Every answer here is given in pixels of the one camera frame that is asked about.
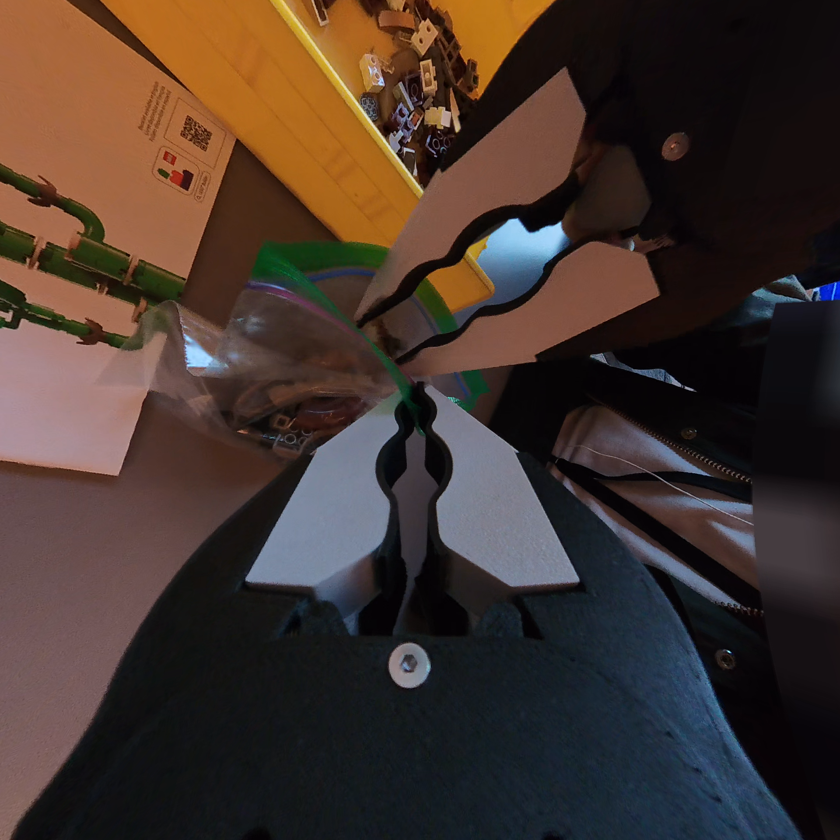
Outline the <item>pile of toy building bricks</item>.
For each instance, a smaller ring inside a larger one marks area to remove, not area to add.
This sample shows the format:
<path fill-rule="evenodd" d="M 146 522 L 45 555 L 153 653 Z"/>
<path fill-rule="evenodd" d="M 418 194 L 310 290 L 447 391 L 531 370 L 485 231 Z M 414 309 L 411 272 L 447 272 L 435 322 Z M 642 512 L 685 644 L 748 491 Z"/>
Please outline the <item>pile of toy building bricks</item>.
<path fill-rule="evenodd" d="M 301 2 L 311 35 L 373 128 L 421 187 L 443 163 L 478 88 L 435 2 Z"/>

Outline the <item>small cluster of toy bricks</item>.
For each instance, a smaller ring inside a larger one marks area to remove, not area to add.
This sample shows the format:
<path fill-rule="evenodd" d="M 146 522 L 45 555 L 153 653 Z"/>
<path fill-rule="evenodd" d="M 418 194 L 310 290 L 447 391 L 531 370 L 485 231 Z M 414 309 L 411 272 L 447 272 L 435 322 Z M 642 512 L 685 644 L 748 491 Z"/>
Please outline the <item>small cluster of toy bricks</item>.
<path fill-rule="evenodd" d="M 258 381 L 231 397 L 220 415 L 236 435 L 289 460 L 309 455 L 376 403 L 347 385 Z"/>

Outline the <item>clear zip bag green seal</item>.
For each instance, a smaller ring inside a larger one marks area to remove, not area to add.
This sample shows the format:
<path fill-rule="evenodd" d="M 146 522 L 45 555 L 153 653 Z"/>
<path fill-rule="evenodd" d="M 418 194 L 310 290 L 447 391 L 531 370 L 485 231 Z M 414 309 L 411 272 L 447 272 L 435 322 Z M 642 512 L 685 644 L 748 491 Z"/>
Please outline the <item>clear zip bag green seal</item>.
<path fill-rule="evenodd" d="M 422 381 L 475 418 L 488 392 L 480 373 L 412 377 L 396 366 L 412 340 L 455 329 L 455 316 L 430 281 L 422 280 L 394 312 L 396 325 L 355 326 L 355 311 L 386 255 L 374 245 L 268 243 L 224 327 L 180 302 L 162 303 L 141 317 L 99 382 L 153 392 L 197 432 L 261 452 L 283 473 L 299 471 L 320 447 L 286 460 L 228 429 L 220 410 L 248 385 L 347 385 L 378 404 L 394 393 L 409 401 Z"/>

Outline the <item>dark green jacket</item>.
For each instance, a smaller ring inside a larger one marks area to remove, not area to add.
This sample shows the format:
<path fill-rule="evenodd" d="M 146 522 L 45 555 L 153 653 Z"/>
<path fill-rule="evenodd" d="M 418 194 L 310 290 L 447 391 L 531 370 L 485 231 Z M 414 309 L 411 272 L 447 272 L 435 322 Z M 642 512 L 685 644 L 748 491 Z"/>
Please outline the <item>dark green jacket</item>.
<path fill-rule="evenodd" d="M 566 418 L 577 408 L 604 406 L 748 480 L 753 505 L 753 439 L 770 321 L 779 305 L 812 301 L 812 291 L 786 277 L 680 339 L 586 360 L 521 365 L 510 374 L 490 428 L 553 474 L 550 459 Z M 641 563 L 681 612 L 730 720 L 756 724 L 780 714 L 763 609 L 735 612 Z"/>

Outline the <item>plant building instruction booklet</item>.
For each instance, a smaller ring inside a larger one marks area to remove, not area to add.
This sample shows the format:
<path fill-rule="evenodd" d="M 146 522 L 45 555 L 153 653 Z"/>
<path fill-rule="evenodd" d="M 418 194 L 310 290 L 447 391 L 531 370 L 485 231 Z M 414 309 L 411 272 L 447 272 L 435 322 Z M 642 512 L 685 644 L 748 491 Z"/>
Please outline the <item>plant building instruction booklet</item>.
<path fill-rule="evenodd" d="M 116 476 L 235 137 L 70 2 L 1 3 L 2 461 Z"/>

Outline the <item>yellow plastic storage bin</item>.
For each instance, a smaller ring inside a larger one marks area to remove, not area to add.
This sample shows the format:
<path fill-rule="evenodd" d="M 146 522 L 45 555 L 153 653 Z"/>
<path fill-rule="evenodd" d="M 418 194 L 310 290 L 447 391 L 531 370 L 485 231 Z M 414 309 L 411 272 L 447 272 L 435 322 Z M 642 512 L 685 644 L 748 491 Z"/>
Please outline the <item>yellow plastic storage bin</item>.
<path fill-rule="evenodd" d="M 420 67 L 411 38 L 360 2 L 106 1 L 104 6 L 336 238 L 390 246 L 422 188 L 361 106 L 362 60 L 394 81 Z"/>

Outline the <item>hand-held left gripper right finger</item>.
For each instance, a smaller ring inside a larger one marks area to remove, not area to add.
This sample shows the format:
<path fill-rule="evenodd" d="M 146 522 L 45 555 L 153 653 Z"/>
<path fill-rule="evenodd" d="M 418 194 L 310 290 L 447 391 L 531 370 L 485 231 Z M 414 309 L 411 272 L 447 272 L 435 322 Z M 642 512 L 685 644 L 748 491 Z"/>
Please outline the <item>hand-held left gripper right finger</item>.
<path fill-rule="evenodd" d="M 526 599 L 579 577 L 518 451 L 423 387 L 427 507 L 423 621 L 434 636 L 541 636 Z"/>

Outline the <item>white shirt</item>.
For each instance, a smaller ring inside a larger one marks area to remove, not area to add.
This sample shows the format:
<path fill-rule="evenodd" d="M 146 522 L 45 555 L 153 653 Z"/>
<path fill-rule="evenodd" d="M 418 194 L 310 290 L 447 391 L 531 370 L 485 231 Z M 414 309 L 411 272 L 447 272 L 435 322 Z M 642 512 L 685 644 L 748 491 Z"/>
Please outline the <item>white shirt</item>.
<path fill-rule="evenodd" d="M 549 465 L 645 565 L 735 612 L 761 612 L 748 480 L 604 406 L 566 418 Z"/>

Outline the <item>grey desk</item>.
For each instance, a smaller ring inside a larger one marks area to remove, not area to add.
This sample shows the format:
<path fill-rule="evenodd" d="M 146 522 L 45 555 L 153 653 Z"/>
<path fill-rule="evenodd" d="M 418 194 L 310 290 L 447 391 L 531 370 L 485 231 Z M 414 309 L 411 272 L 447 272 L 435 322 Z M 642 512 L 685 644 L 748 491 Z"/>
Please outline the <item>grey desk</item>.
<path fill-rule="evenodd" d="M 224 326 L 266 241 L 334 239 L 236 142 L 184 303 Z M 119 476 L 2 463 L 1 834 L 76 746 L 193 551 L 278 475 L 148 397 Z"/>

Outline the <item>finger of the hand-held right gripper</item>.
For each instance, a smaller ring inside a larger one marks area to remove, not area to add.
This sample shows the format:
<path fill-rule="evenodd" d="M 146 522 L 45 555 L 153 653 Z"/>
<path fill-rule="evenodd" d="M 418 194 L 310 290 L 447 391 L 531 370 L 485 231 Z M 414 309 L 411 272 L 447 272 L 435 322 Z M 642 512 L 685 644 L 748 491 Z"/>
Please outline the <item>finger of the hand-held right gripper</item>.
<path fill-rule="evenodd" d="M 406 375 L 423 377 L 534 362 L 657 296 L 645 254 L 591 241 L 553 258 L 527 293 L 481 308 L 458 330 L 421 342 L 396 364 Z"/>
<path fill-rule="evenodd" d="M 394 312 L 421 281 L 455 266 L 491 229 L 512 219 L 541 229 L 564 214 L 585 187 L 577 172 L 585 163 L 575 163 L 582 140 L 612 140 L 603 157 L 629 153 L 633 178 L 642 187 L 652 184 L 648 125 L 625 76 L 615 77 L 591 102 L 593 115 L 585 111 L 567 68 L 555 71 L 527 97 L 514 88 L 498 73 L 479 101 L 365 292 L 355 315 L 358 328 L 379 320 L 396 325 Z M 611 245 L 606 234 L 598 229 L 566 250 L 592 241 Z M 653 327 L 651 300 L 593 329 Z"/>

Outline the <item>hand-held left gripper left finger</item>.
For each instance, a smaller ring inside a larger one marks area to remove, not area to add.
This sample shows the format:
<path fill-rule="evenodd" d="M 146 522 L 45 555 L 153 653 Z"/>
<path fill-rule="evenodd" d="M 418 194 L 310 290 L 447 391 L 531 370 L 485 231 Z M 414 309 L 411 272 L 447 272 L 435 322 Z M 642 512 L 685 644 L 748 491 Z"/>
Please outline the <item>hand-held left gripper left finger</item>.
<path fill-rule="evenodd" d="M 426 545 L 422 443 L 394 393 L 318 448 L 245 587 L 331 603 L 352 634 L 404 634 Z"/>

